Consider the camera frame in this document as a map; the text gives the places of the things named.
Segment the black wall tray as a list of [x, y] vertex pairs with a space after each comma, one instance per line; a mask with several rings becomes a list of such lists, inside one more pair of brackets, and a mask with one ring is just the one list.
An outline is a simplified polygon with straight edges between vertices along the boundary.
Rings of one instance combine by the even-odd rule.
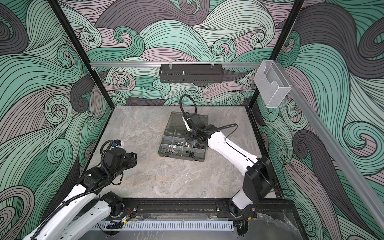
[[222, 82], [224, 69], [222, 65], [215, 64], [162, 64], [159, 75], [163, 83], [204, 85]]

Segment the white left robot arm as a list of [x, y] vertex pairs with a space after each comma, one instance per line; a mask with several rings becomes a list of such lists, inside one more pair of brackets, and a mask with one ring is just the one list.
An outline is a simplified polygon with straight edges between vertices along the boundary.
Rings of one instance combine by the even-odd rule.
[[105, 187], [113, 183], [124, 171], [137, 165], [137, 154], [123, 149], [112, 149], [104, 153], [101, 162], [87, 170], [78, 180], [63, 203], [54, 209], [26, 240], [78, 240], [102, 219], [120, 217], [124, 212], [123, 199], [108, 192], [85, 214], [74, 218]]

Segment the black vertical frame post left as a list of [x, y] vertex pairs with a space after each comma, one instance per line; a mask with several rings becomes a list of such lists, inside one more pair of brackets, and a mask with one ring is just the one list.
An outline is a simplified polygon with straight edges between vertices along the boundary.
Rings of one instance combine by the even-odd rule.
[[102, 96], [106, 100], [109, 108], [113, 111], [115, 109], [115, 105], [112, 102], [112, 99], [110, 98], [106, 88], [103, 85], [103, 82], [99, 76], [99, 74], [92, 69], [91, 62], [89, 57], [87, 56], [86, 52], [84, 51], [80, 41], [76, 37], [76, 34], [74, 30], [72, 29], [67, 17], [65, 16], [62, 8], [60, 7], [60, 4], [58, 1], [53, 0], [47, 0], [48, 4], [50, 5], [51, 9], [53, 10], [54, 14], [56, 15], [58, 21], [62, 25], [64, 31], [66, 32], [67, 36], [69, 37], [71, 43], [74, 45], [75, 50], [79, 54], [82, 62], [85, 64], [87, 71], [91, 75], [92, 79], [94, 80], [96, 86], [100, 90]]

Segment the aluminium rail back wall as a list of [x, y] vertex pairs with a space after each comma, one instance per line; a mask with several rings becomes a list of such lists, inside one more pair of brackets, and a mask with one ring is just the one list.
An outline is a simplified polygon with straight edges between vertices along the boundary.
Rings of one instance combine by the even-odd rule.
[[247, 62], [123, 62], [123, 61], [97, 61], [90, 62], [92, 68], [159, 68], [161, 65], [222, 65], [223, 68], [258, 68], [261, 63]]

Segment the black vertical frame post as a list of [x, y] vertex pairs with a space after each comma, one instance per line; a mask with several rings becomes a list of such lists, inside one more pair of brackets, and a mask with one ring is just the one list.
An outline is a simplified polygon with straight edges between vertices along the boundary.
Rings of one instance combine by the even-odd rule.
[[[295, 23], [298, 15], [299, 15], [303, 5], [304, 5], [304, 1], [294, 1], [293, 7], [292, 7], [292, 9], [288, 15], [288, 18], [286, 19], [285, 23], [283, 24], [282, 33], [280, 34], [280, 36], [277, 40], [277, 43], [276, 43], [276, 45], [272, 51], [272, 54], [271, 54], [269, 60], [273, 60], [273, 61], [277, 62], [277, 58], [278, 58], [281, 50], [283, 49], [283, 46], [284, 46], [286, 40], [288, 39], [288, 36], [289, 36], [293, 26], [294, 26], [294, 23]], [[261, 94], [259, 93], [259, 90], [257, 88], [255, 90], [255, 93], [254, 93], [251, 101], [250, 101], [250, 104], [249, 104], [250, 109], [255, 107], [258, 97], [261, 97]]]
[[71, 43], [74, 45], [75, 50], [79, 54], [82, 62], [85, 64], [87, 71], [91, 75], [92, 79], [94, 80], [96, 86], [100, 90], [102, 96], [106, 100], [109, 108], [113, 111], [115, 109], [115, 105], [112, 102], [112, 99], [110, 98], [106, 88], [103, 85], [103, 82], [99, 76], [99, 74], [92, 69], [91, 62], [89, 57], [87, 56], [86, 52], [84, 51], [80, 41], [76, 37], [76, 34], [74, 30], [72, 29], [67, 17], [65, 16], [62, 8], [60, 7], [60, 4], [58, 1], [53, 0], [47, 0], [48, 4], [50, 5], [51, 9], [53, 10], [54, 14], [56, 15], [58, 21], [62, 25], [64, 31], [66, 32], [67, 36], [69, 37]]

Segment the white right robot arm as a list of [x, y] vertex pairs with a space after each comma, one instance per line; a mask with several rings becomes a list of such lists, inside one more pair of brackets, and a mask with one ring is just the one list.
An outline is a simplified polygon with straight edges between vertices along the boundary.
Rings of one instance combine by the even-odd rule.
[[230, 200], [230, 209], [234, 215], [241, 215], [243, 210], [263, 200], [275, 189], [276, 176], [270, 159], [248, 153], [230, 141], [222, 132], [185, 130], [188, 143], [200, 145], [216, 151], [233, 164], [244, 177], [242, 188]]

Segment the black vertical frame post right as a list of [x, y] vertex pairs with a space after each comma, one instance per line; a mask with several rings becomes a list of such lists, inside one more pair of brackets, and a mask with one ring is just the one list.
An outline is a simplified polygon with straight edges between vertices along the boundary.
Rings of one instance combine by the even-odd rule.
[[[304, 1], [294, 1], [293, 7], [292, 7], [292, 9], [288, 15], [288, 18], [286, 19], [285, 23], [283, 24], [282, 33], [280, 34], [280, 36], [277, 40], [277, 43], [276, 43], [276, 45], [272, 51], [272, 54], [271, 54], [269, 60], [273, 60], [273, 61], [277, 62], [277, 58], [278, 58], [281, 50], [283, 49], [283, 46], [284, 46], [286, 40], [288, 39], [288, 36], [289, 36], [293, 26], [294, 26], [294, 23], [295, 23], [298, 15], [299, 15], [303, 5], [304, 5]], [[261, 97], [261, 94], [259, 93], [259, 90], [257, 88], [255, 90], [255, 93], [254, 93], [251, 101], [250, 101], [250, 104], [249, 104], [250, 109], [255, 107], [258, 97]]]

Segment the aluminium rail wall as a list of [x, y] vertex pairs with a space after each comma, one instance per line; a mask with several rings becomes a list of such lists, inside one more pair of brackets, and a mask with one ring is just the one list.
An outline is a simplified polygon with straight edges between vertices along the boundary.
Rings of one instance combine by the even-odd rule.
[[123, 62], [123, 61], [97, 61], [90, 62], [92, 68], [159, 68], [161, 65], [222, 65], [223, 68], [258, 68], [261, 63], [247, 62]]
[[337, 162], [340, 169], [354, 187], [355, 191], [366, 205], [367, 209], [379, 225], [381, 230], [384, 229], [384, 203], [374, 191], [372, 186], [367, 182], [366, 178], [361, 174], [358, 168], [343, 149], [341, 144], [336, 140], [321, 118], [308, 104], [304, 95], [299, 91], [296, 84], [293, 84], [281, 64], [275, 63], [279, 73], [282, 75], [283, 81], [291, 87], [290, 93], [298, 104], [302, 113], [307, 117], [309, 123], [313, 126], [319, 139], [325, 145], [330, 156]]

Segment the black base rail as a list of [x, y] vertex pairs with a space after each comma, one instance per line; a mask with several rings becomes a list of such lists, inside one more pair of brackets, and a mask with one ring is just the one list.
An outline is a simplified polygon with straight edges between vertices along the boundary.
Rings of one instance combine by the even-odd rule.
[[213, 214], [219, 218], [253, 217], [257, 213], [286, 213], [295, 211], [292, 201], [266, 199], [252, 203], [243, 210], [238, 209], [230, 199], [143, 199], [123, 198], [126, 208], [139, 214]]

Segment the grey transparent organizer box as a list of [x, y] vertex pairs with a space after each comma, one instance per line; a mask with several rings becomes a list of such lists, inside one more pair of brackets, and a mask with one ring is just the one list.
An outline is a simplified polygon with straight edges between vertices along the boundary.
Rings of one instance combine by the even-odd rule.
[[[183, 114], [181, 112], [171, 112], [170, 118], [164, 130], [162, 141], [158, 150], [160, 157], [168, 157], [179, 160], [204, 162], [206, 156], [207, 147], [200, 145], [197, 141], [189, 144], [184, 138], [184, 130], [186, 130], [185, 123], [182, 119]], [[161, 154], [162, 149], [172, 149], [179, 153], [175, 156]], [[195, 153], [194, 158], [189, 158], [186, 151]]]

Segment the aluminium rail right wall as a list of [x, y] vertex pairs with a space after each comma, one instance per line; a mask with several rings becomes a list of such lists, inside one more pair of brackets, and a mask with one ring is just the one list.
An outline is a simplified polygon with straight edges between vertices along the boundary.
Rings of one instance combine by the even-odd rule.
[[325, 145], [330, 156], [337, 162], [340, 169], [354, 187], [355, 191], [366, 205], [367, 209], [379, 225], [381, 230], [384, 229], [384, 203], [374, 191], [372, 186], [367, 182], [366, 178], [361, 174], [358, 168], [343, 149], [341, 144], [336, 140], [321, 118], [308, 104], [304, 95], [299, 91], [296, 84], [293, 84], [281, 64], [275, 63], [279, 73], [282, 75], [283, 81], [291, 87], [290, 93], [298, 104], [302, 113], [307, 117], [309, 123], [313, 126], [319, 139]]

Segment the black hex bolt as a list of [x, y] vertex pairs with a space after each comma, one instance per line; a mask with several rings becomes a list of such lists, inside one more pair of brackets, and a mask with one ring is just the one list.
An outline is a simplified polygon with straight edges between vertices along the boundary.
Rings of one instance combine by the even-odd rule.
[[186, 153], [188, 154], [189, 158], [194, 158], [195, 157], [195, 153], [194, 152], [186, 151]]

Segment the clear plastic wall holder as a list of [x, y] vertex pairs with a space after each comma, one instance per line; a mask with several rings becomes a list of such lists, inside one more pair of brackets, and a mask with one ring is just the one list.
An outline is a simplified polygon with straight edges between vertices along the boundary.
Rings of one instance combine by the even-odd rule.
[[254, 82], [267, 108], [278, 108], [292, 89], [283, 66], [273, 60], [260, 64]]

